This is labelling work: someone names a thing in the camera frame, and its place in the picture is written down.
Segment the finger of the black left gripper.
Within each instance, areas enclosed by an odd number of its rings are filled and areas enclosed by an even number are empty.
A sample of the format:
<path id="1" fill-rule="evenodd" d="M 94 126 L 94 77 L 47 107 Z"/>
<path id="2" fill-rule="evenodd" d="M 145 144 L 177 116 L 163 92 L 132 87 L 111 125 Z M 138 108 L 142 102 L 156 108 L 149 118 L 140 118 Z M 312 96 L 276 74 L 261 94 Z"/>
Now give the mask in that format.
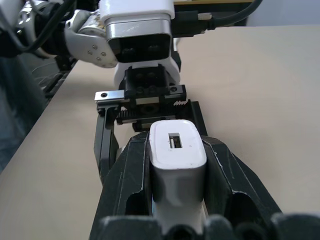
<path id="1" fill-rule="evenodd" d="M 100 181 L 103 183 L 116 161 L 119 144 L 114 133 L 120 107 L 117 104 L 99 105 L 94 138 L 94 156 Z"/>
<path id="2" fill-rule="evenodd" d="M 190 99 L 185 103 L 177 103 L 173 106 L 175 118 L 191 121 L 201 136 L 207 136 L 207 129 L 198 101 Z"/>

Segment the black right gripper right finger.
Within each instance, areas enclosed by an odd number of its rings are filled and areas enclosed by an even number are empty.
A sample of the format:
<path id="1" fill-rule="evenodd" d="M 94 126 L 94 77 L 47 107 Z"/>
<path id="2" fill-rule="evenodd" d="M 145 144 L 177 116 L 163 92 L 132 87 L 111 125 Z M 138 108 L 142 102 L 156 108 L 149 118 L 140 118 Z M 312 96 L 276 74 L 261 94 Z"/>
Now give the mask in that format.
<path id="1" fill-rule="evenodd" d="M 281 212 L 262 181 L 217 138 L 202 136 L 207 156 L 204 202 L 209 215 L 222 215 L 232 225 L 267 225 Z"/>

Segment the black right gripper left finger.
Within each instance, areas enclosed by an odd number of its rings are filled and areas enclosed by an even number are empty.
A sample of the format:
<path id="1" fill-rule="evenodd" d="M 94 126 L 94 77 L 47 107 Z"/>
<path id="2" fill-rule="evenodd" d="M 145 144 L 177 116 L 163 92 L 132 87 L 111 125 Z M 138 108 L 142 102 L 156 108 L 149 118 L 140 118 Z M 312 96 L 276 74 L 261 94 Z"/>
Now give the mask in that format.
<path id="1" fill-rule="evenodd" d="M 98 240 L 105 217 L 152 214 L 148 136 L 145 131 L 131 137 L 104 178 L 89 240 Z"/>

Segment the white USB charger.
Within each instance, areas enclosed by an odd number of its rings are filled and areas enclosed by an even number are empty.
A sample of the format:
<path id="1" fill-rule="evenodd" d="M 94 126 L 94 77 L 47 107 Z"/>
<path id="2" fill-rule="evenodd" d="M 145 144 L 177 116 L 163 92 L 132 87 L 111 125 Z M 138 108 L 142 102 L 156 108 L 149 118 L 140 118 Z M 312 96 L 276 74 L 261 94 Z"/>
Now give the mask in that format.
<path id="1" fill-rule="evenodd" d="M 149 131 L 153 215 L 164 234 L 177 225 L 203 232 L 207 156 L 189 120 L 161 120 Z"/>

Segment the black metal frame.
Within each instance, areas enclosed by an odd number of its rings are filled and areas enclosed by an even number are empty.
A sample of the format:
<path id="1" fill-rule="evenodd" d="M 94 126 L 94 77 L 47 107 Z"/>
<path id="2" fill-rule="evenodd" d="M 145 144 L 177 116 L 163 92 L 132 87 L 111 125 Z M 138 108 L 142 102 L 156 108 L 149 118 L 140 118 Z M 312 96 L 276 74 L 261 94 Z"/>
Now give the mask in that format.
<path id="1" fill-rule="evenodd" d="M 41 66 L 54 65 L 57 68 L 53 73 L 38 77 L 38 85 L 43 91 L 47 102 L 50 102 L 55 96 L 76 63 L 77 60 L 74 57 L 57 56 L 53 62 Z"/>

